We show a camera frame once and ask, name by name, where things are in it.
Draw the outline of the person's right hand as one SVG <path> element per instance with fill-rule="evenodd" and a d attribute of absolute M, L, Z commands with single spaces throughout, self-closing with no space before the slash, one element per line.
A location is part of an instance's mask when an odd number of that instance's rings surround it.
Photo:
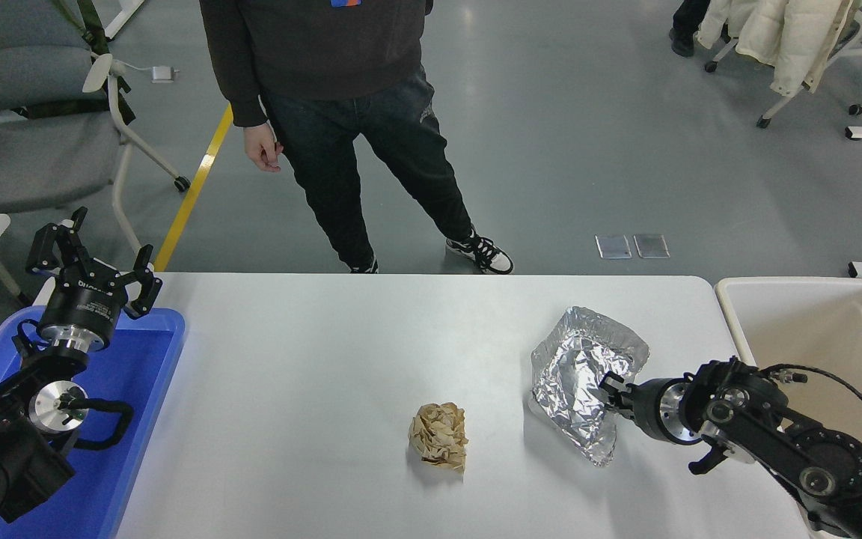
<path fill-rule="evenodd" d="M 278 140 L 274 127 L 270 122 L 252 127 L 243 127 L 244 151 L 254 166 L 267 173 L 280 173 L 278 162 L 284 151 L 284 146 Z"/>

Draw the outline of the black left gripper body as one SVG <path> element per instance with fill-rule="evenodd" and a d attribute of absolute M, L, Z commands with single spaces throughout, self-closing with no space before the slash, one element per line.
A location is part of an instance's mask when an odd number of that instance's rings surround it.
<path fill-rule="evenodd" d="M 90 348 L 107 348 L 127 301 L 123 286 L 115 282 L 119 273 L 103 262 L 62 269 L 38 321 L 39 337 L 51 342 L 78 338 Z"/>

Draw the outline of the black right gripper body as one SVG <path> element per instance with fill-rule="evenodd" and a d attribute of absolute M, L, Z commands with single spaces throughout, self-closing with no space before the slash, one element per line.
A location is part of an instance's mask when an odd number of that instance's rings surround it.
<path fill-rule="evenodd" d="M 675 443 L 675 401 L 668 392 L 675 379 L 651 379 L 644 383 L 629 383 L 632 421 L 651 438 Z"/>

